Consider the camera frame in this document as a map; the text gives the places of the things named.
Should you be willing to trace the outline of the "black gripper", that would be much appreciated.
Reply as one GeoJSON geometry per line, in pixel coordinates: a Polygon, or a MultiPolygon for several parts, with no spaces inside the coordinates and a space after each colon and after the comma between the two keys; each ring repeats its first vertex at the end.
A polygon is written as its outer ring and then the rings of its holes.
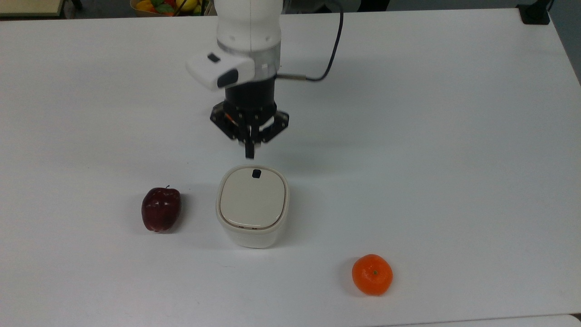
{"type": "Polygon", "coordinates": [[[289,115],[278,111],[275,102],[276,77],[252,81],[225,91],[225,101],[212,108],[210,120],[254,159],[258,145],[270,142],[288,127],[289,115]]]}

